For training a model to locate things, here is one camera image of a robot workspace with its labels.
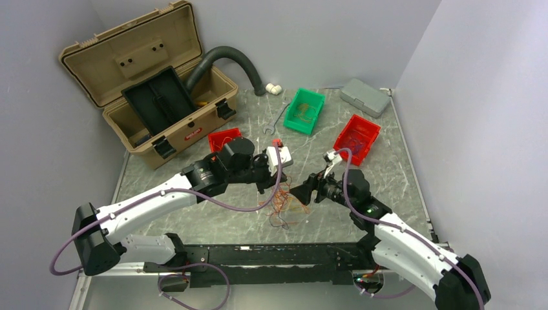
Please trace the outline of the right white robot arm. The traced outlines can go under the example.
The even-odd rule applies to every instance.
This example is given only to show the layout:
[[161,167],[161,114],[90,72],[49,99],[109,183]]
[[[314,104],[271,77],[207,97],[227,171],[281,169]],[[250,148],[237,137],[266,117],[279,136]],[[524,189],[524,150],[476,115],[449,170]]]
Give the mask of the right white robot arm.
[[484,309],[490,291],[480,263],[431,242],[407,225],[370,192],[364,174],[350,169],[336,180],[310,174],[290,194],[302,204],[329,199],[350,209],[350,218],[366,235],[357,242],[356,259],[364,268],[386,267],[428,295],[437,309]]

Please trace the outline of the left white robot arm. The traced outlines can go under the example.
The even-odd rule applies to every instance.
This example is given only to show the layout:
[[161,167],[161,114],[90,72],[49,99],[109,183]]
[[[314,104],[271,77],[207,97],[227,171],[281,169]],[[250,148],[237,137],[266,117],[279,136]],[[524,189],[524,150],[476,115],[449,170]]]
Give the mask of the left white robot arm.
[[79,206],[72,235],[81,269],[88,276],[129,262],[152,262],[169,271],[181,269],[187,262],[187,252],[177,234],[140,236],[134,234],[135,230],[204,200],[244,212],[245,208],[230,206],[214,197],[225,193],[230,184],[254,184],[260,194],[268,188],[277,189],[286,181],[282,168],[292,163],[287,147],[273,143],[256,153],[251,140],[239,137],[132,198],[103,207],[91,203]]

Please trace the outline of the left red plastic bin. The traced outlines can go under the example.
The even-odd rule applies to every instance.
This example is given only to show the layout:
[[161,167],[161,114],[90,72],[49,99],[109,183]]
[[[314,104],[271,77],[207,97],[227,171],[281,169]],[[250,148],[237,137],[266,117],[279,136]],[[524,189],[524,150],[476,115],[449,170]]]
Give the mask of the left red plastic bin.
[[230,142],[237,137],[241,137],[241,131],[239,130],[239,128],[227,129],[208,134],[207,138],[210,151],[220,151],[227,142]]

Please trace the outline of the red plastic bin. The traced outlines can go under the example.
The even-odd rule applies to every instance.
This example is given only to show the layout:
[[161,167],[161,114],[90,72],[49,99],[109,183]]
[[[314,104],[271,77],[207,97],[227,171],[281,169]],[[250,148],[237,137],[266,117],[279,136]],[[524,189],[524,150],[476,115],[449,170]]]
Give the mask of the red plastic bin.
[[227,129],[208,134],[207,138],[210,151],[220,151],[227,142],[230,142],[237,137],[241,137],[241,131],[239,130],[239,128]]
[[348,148],[352,152],[351,163],[360,166],[368,155],[381,127],[354,114],[333,144],[334,150]]

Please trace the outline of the right red plastic bin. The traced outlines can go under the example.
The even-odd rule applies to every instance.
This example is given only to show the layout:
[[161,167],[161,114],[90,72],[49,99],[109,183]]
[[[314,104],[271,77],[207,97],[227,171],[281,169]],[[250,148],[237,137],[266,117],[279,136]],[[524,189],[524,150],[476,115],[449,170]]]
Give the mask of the right red plastic bin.
[[352,152],[351,163],[360,166],[368,155],[381,127],[354,114],[333,144],[334,150],[348,148]]

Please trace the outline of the green plastic bin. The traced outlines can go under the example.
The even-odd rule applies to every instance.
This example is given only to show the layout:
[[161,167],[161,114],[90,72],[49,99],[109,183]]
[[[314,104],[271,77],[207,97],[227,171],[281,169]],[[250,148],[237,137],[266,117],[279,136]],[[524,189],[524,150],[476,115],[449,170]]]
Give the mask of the green plastic bin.
[[283,125],[296,132],[311,135],[325,101],[324,94],[299,88],[287,108]]

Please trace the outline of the silver open-end wrench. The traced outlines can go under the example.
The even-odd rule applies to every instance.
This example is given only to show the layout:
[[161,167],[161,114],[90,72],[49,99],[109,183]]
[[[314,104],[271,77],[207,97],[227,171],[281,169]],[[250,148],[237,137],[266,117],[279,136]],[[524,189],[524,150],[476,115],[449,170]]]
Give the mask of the silver open-end wrench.
[[276,114],[273,116],[273,119],[263,127],[264,134],[274,135],[276,132],[276,124],[290,103],[291,99],[289,97],[285,97],[282,100],[281,108],[278,109]]

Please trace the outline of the white pipe fitting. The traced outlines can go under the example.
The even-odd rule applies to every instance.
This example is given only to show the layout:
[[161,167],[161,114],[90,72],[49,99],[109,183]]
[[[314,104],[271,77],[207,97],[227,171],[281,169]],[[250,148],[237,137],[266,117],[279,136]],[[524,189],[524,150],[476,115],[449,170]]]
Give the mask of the white pipe fitting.
[[274,85],[272,83],[268,83],[265,86],[265,89],[268,93],[273,94],[274,96],[277,96],[282,92],[282,87],[280,85]]

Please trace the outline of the grey plastic case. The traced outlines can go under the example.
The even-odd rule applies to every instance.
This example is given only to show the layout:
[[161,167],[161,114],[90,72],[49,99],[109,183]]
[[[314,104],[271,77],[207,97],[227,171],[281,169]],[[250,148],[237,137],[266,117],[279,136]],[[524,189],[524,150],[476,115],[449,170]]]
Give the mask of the grey plastic case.
[[379,118],[390,103],[389,95],[356,78],[343,86],[340,98],[373,118]]

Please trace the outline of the black toolbox tray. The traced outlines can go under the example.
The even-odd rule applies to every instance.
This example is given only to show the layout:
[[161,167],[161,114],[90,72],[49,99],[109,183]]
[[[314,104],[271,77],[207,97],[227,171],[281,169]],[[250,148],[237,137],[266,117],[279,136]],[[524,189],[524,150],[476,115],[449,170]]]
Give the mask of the black toolbox tray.
[[172,66],[123,89],[121,94],[152,136],[198,110]]

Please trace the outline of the tan plastic toolbox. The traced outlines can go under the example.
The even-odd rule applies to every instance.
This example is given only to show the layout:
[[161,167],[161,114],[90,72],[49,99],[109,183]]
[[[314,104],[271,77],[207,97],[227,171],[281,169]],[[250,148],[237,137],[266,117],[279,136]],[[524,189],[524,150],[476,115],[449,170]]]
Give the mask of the tan plastic toolbox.
[[235,117],[237,84],[211,67],[189,90],[198,110],[155,136],[121,92],[169,66],[184,83],[203,53],[192,4],[174,1],[64,48],[59,62],[102,109],[127,151],[157,169]]

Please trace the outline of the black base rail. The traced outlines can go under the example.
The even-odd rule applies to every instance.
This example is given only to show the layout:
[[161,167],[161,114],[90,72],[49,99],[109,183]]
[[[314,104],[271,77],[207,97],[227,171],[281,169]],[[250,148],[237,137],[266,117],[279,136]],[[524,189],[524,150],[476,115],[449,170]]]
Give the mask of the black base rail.
[[185,245],[183,265],[192,288],[231,285],[330,282],[351,285],[351,275],[376,270],[371,256],[355,242],[251,245]]

